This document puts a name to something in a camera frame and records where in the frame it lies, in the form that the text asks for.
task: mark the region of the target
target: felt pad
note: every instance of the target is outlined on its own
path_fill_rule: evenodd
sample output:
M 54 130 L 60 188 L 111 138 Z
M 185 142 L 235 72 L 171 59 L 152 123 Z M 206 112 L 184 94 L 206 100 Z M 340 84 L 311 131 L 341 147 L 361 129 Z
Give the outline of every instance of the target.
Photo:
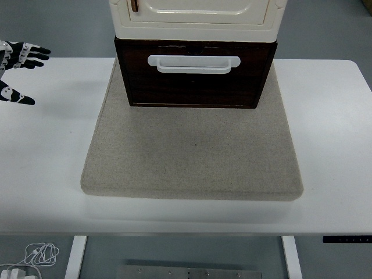
M 115 61 L 81 177 L 86 194 L 292 201 L 303 186 L 272 65 L 256 109 L 130 107 Z

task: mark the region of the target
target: drawer handle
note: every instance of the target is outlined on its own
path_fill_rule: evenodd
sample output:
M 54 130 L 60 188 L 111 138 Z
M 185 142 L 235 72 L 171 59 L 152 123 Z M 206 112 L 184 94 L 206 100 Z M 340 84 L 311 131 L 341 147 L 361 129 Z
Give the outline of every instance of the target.
M 161 73 L 176 74 L 227 74 L 232 67 L 240 65 L 237 56 L 182 56 L 150 55 L 150 66 L 156 66 Z
M 137 2 L 137 0 L 130 0 L 130 4 L 132 5 L 132 11 L 137 13 L 138 12 L 138 2 Z

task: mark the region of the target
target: robotic hand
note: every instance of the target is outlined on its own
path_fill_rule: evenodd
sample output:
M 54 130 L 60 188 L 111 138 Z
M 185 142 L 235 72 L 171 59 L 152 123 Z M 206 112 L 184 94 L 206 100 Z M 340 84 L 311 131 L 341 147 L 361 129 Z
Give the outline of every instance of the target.
M 48 55 L 50 53 L 51 51 L 48 49 L 41 48 L 38 45 L 33 45 L 26 42 L 0 41 L 0 78 L 2 77 L 5 70 L 9 70 L 11 68 L 33 69 L 35 67 L 41 67 L 44 64 L 36 59 L 48 60 Z M 28 105 L 35 104 L 35 101 L 32 98 L 22 95 L 1 80 L 0 100 L 25 103 Z

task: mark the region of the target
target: white cable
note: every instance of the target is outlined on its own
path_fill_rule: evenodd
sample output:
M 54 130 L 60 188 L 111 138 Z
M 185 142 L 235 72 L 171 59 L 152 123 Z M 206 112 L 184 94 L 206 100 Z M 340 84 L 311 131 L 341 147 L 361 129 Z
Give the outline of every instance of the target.
M 36 248 L 33 249 L 30 253 L 28 253 L 27 249 L 31 246 L 36 246 Z M 57 248 L 54 244 L 31 243 L 28 244 L 24 249 L 24 259 L 22 261 L 15 264 L 9 263 L 0 264 L 0 266 L 9 266 L 7 270 L 9 270 L 13 266 L 33 267 L 37 270 L 40 279 L 42 279 L 38 266 L 53 266 L 57 261 L 58 254 L 59 248 Z
M 31 253 L 27 253 L 30 246 L 37 246 Z M 59 249 L 54 244 L 46 243 L 32 243 L 25 248 L 25 255 L 23 262 L 25 264 L 32 264 L 33 266 L 53 266 L 56 263 Z
M 40 273 L 40 270 L 39 270 L 36 266 L 32 266 L 32 265 L 30 265 L 30 264 L 4 263 L 4 264 L 0 264 L 0 266 L 9 266 L 7 269 L 11 268 L 12 266 L 27 266 L 27 267 L 33 267 L 34 269 L 36 269 L 37 273 L 39 274 L 40 279 L 42 279 L 42 277 L 41 277 L 41 273 Z

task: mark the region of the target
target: drawer front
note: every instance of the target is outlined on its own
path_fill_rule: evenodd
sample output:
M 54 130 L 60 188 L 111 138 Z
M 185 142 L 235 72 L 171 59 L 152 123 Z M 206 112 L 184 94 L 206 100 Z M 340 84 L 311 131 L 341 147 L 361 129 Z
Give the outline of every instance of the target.
M 131 22 L 263 24 L 276 0 L 125 0 Z
M 275 44 L 115 40 L 131 105 L 255 108 Z M 161 73 L 151 55 L 237 56 L 226 74 Z
M 235 43 L 177 43 L 146 41 L 146 45 L 126 45 L 118 40 L 117 51 L 126 61 L 126 71 L 131 74 L 149 73 L 160 75 L 156 67 L 148 64 L 151 55 L 201 55 L 201 56 L 237 56 L 240 65 L 232 68 L 230 74 L 243 76 L 261 76 L 265 62 L 271 50 L 271 44 L 241 44 Z

